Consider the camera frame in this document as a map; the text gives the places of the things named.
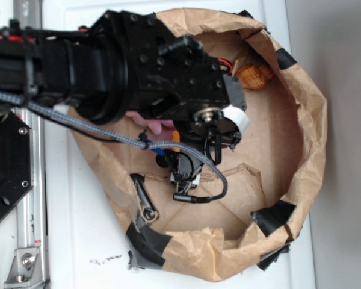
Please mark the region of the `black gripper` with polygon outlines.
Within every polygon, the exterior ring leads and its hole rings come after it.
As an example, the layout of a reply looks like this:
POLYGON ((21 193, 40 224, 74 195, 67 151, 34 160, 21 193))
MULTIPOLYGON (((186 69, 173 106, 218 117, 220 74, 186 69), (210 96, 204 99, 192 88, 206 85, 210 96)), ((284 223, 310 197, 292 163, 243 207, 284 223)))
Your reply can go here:
POLYGON ((158 119, 171 120, 180 140, 215 165, 249 126, 238 78, 190 36, 158 37, 158 119))

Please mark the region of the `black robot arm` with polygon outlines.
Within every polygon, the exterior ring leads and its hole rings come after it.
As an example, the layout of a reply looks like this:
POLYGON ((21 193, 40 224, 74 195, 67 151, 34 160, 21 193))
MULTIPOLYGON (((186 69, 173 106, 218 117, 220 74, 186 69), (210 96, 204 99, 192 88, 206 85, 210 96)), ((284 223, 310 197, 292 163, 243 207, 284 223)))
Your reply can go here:
POLYGON ((171 120, 183 143, 220 158, 249 126, 238 78, 191 35, 174 35, 154 15, 107 11, 76 31, 0 29, 0 115, 73 107, 96 125, 127 111, 171 120))

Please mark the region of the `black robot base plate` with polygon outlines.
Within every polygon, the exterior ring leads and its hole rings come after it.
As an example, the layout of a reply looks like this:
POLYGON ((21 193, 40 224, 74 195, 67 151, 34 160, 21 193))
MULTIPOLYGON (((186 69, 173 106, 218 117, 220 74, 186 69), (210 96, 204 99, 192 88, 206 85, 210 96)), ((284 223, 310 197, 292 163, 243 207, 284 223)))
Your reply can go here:
POLYGON ((9 112, 0 117, 0 223, 31 188, 31 128, 9 112))

